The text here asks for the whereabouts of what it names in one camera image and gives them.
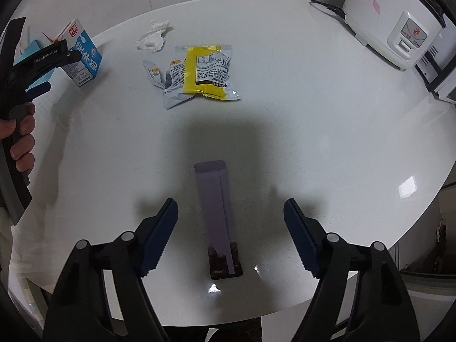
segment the power cord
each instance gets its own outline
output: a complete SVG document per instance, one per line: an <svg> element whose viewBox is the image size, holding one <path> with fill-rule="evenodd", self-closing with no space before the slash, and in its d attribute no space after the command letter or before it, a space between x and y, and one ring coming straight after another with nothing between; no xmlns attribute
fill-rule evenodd
<svg viewBox="0 0 456 342"><path fill-rule="evenodd" d="M340 16L343 20L345 20L345 12L340 7L337 7L335 5L331 5L329 3L322 3L322 2L317 1L317 0L311 0L311 3L316 3L316 4L324 6L324 7L326 7L326 9L331 10L332 12L334 12L338 16Z"/></svg>

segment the white tissue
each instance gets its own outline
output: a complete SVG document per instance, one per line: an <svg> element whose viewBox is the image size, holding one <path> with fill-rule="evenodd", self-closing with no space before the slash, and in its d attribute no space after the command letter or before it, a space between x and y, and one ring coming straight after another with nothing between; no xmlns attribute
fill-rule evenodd
<svg viewBox="0 0 456 342"><path fill-rule="evenodd" d="M163 43L165 43L161 35L166 32L170 22L167 20L166 22L158 23L156 20L152 20L150 25L152 26L152 30L142 35L136 41L136 47L141 50L150 50L152 52L160 51L163 47Z"/></svg>

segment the white rice cooker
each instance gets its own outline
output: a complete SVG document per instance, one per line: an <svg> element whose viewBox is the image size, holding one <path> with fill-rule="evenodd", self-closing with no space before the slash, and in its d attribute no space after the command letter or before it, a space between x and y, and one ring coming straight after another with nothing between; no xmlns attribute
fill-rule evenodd
<svg viewBox="0 0 456 342"><path fill-rule="evenodd" d="M359 42L401 70L414 67L445 27L437 0L345 0L342 10Z"/></svg>

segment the finger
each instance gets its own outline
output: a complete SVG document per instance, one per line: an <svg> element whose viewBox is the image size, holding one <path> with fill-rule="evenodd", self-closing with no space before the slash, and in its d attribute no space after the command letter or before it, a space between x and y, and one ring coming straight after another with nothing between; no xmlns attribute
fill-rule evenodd
<svg viewBox="0 0 456 342"><path fill-rule="evenodd" d="M35 138L32 135L26 135L11 147L11 157L13 160L19 160L25 153L30 152L35 146Z"/></svg>
<svg viewBox="0 0 456 342"><path fill-rule="evenodd" d="M16 168L19 172L31 171L35 165L35 156L32 153L25 153L17 162Z"/></svg>
<svg viewBox="0 0 456 342"><path fill-rule="evenodd" d="M28 135L33 131L35 128L35 119L33 118L32 115L28 114L22 121L21 121L21 128L20 128L20 134L22 136Z"/></svg>
<svg viewBox="0 0 456 342"><path fill-rule="evenodd" d="M28 112L28 114L33 116L35 114L35 110L36 110L36 107L35 107L34 103L28 103L27 104L27 112Z"/></svg>
<svg viewBox="0 0 456 342"><path fill-rule="evenodd" d="M0 119L0 140L10 136L16 128L16 121L12 119L11 121L4 121Z"/></svg>

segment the table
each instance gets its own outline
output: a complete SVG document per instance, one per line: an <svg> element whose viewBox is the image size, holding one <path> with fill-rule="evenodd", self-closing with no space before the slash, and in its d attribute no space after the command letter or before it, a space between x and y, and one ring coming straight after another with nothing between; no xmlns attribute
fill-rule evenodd
<svg viewBox="0 0 456 342"><path fill-rule="evenodd" d="M173 27L153 54L135 48L152 19ZM162 324L276 312L310 299L317 284L283 222L288 198L349 243L390 247L456 159L455 107L307 0L197 0L94 42L97 78L77 88L56 70L51 92L36 100L33 201L15 228L15 261L51 291L79 239L112 241L172 197L179 221L143 280ZM165 72L185 44L231 44L243 99L198 97L165 110L142 60ZM217 159L227 163L244 275L214 282L193 165ZM113 317L122 318L106 275Z"/></svg>

